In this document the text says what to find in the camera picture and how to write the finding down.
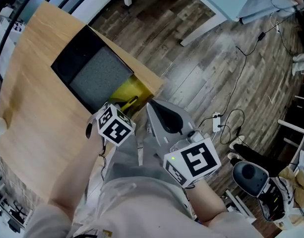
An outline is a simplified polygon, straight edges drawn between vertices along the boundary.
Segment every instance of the gray foam pad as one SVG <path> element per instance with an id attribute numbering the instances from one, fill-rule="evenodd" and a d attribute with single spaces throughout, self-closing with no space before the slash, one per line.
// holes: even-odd
<path id="1" fill-rule="evenodd" d="M 133 72 L 108 48 L 101 48 L 70 83 L 94 110 L 100 109 Z"/>

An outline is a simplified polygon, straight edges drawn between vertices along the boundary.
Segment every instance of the wooden floor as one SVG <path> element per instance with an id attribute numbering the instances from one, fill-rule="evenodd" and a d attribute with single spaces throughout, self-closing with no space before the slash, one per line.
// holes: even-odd
<path id="1" fill-rule="evenodd" d="M 249 53 L 259 34 L 271 28 L 269 17 L 247 25 L 225 22 L 187 47 L 179 44 L 212 15 L 213 12 L 199 0 L 133 0 L 130 7 L 124 6 L 123 0 L 115 0 L 92 27 L 166 79 L 159 99 L 184 108 L 198 125 L 214 112 L 222 112 L 226 106 L 244 64 L 245 57 L 236 46 Z M 276 19 L 277 16 L 273 15 L 273 24 Z M 294 52 L 301 52 L 296 25 L 294 17 L 290 18 L 281 24 L 281 31 L 286 45 Z M 267 149 L 279 129 L 277 119 L 283 118 L 286 105 L 299 92 L 302 84 L 300 76 L 292 76 L 291 60 L 276 30 L 267 33 L 257 44 L 255 52 L 247 57 L 226 115 L 221 120 L 224 124 L 232 109 L 242 109 L 245 121 L 241 134 L 245 136 L 245 142 L 261 154 L 268 154 Z M 239 111 L 230 115 L 228 126 L 232 137 L 242 121 Z M 206 121 L 201 130 L 213 137 L 212 121 Z M 231 176 L 228 145 L 220 142 L 220 135 L 218 133 L 213 142 L 222 167 L 208 182 L 222 195 L 226 189 L 240 190 Z M 228 138 L 225 130 L 222 142 L 228 141 Z M 8 170 L 3 162 L 1 169 Z M 13 185 L 12 190 L 19 200 L 25 198 L 23 204 L 34 207 L 40 202 L 33 192 L 16 180 L 10 170 L 5 173 L 9 180 L 15 179 L 13 183 L 17 185 Z M 256 228 L 266 238 L 275 237 L 279 230 L 262 219 L 256 200 L 247 196 L 245 201 L 258 217 L 254 223 Z"/>

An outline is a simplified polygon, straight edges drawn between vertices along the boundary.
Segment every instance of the gray pants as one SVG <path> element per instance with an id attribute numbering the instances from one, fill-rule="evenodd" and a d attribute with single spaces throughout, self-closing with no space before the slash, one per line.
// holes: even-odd
<path id="1" fill-rule="evenodd" d="M 168 182 L 180 188 L 176 180 L 161 166 L 155 157 L 158 143 L 153 136 L 143 142 L 143 165 L 139 166 L 137 142 L 131 135 L 121 146 L 116 148 L 109 163 L 104 184 L 122 177 L 151 177 Z"/>

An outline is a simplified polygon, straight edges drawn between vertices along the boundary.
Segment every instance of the white power strip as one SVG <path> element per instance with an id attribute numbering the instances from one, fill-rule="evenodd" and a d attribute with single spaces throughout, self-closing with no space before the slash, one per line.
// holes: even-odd
<path id="1" fill-rule="evenodd" d="M 212 114 L 212 117 L 218 116 L 218 115 L 220 115 L 220 113 L 216 112 L 216 113 L 213 113 L 213 114 Z M 218 132 L 218 131 L 220 131 L 220 127 L 218 127 L 219 125 L 220 125 L 220 117 L 213 118 L 213 119 L 212 119 L 212 131 L 213 131 L 213 132 Z"/>

